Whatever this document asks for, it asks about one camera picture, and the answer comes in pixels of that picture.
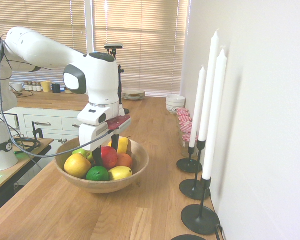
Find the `window blind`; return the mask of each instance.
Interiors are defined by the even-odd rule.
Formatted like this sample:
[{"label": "window blind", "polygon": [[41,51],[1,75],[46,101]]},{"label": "window blind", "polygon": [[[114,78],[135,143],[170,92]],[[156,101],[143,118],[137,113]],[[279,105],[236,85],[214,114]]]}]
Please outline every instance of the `window blind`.
[{"label": "window blind", "polygon": [[[30,28],[79,52],[87,52],[84,0],[0,0],[0,36],[13,27]],[[64,86],[63,71],[60,67],[14,72],[11,81],[52,81]]]},{"label": "window blind", "polygon": [[179,94],[188,0],[94,0],[94,49],[122,43],[122,87]]}]

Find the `white candle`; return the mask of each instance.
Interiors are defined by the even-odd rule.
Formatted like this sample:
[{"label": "white candle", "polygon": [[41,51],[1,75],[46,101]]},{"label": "white candle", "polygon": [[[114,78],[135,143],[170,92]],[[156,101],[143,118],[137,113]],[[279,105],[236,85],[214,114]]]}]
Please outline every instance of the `white candle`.
[{"label": "white candle", "polygon": [[207,133],[204,164],[202,170],[202,178],[205,180],[209,180],[211,178],[212,165],[214,162],[215,146],[216,146],[222,93],[223,93],[224,82],[225,82],[226,66],[227,66],[227,57],[225,55],[225,50],[222,49],[220,55],[216,60],[209,128]]},{"label": "white candle", "polygon": [[197,136],[197,130],[199,125],[199,119],[201,115],[202,102],[204,100],[205,85],[206,85],[206,70],[204,67],[202,67],[199,73],[198,88],[196,91],[194,114],[192,120],[193,122],[192,122],[191,136],[189,142],[190,148],[194,148],[196,144],[196,136]]},{"label": "white candle", "polygon": [[214,79],[215,79],[218,49],[219,49],[219,37],[218,37],[218,30],[217,30],[215,31],[213,37],[211,38],[209,65],[206,74],[206,84],[204,90],[204,99],[203,99],[200,130],[199,130],[199,141],[201,142],[204,142],[207,139],[210,106],[211,106],[212,91],[213,91]]}]

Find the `green lime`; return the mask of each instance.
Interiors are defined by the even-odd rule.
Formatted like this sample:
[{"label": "green lime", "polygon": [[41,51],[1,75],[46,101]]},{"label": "green lime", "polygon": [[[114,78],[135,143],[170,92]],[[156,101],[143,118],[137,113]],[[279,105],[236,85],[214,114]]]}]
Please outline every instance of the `green lime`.
[{"label": "green lime", "polygon": [[85,179],[90,181],[108,181],[109,174],[103,166],[94,166],[88,171]]}]

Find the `wooden countertop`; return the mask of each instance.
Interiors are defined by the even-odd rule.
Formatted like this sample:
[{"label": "wooden countertop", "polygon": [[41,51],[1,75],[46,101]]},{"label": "wooden countertop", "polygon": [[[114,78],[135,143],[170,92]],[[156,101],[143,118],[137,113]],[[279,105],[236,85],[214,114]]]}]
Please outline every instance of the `wooden countertop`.
[{"label": "wooden countertop", "polygon": [[[54,140],[53,139],[38,139],[41,142],[41,146],[33,150],[34,154],[40,153],[48,145],[50,145]],[[13,151],[19,151],[16,146],[13,146]],[[18,162],[13,167],[10,167],[6,170],[0,171],[0,187],[5,184],[10,178],[12,178],[20,169],[22,169],[31,159],[25,153],[19,153],[16,155]]]},{"label": "wooden countertop", "polygon": [[85,94],[52,93],[52,91],[33,91],[33,95],[29,92],[22,93],[24,95],[18,97],[17,107],[19,108],[81,111],[89,102]]},{"label": "wooden countertop", "polygon": [[[183,158],[176,116],[166,110],[164,98],[125,101],[124,107],[132,122],[122,136],[131,136],[150,157],[140,184],[93,194],[67,182],[51,162],[0,209],[0,240],[171,240],[197,235],[181,220],[182,210],[200,201],[179,190],[194,174],[176,166]],[[213,208],[210,199],[205,205]]]}]

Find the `wooden bowl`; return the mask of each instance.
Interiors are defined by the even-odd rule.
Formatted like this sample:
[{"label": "wooden bowl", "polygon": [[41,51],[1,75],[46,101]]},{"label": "wooden bowl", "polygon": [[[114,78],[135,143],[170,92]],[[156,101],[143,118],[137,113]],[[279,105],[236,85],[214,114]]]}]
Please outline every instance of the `wooden bowl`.
[{"label": "wooden bowl", "polygon": [[[79,144],[79,138],[77,137],[59,147],[56,153],[62,153],[64,151],[76,148],[79,146]],[[130,155],[133,160],[132,176],[120,180],[89,181],[67,174],[65,172],[64,165],[68,157],[71,156],[71,152],[56,156],[54,159],[54,163],[56,165],[56,168],[69,183],[90,193],[108,194],[124,189],[133,182],[136,182],[149,164],[149,155],[147,151],[144,149],[144,147],[142,147],[135,141],[129,139],[126,153]]]}]

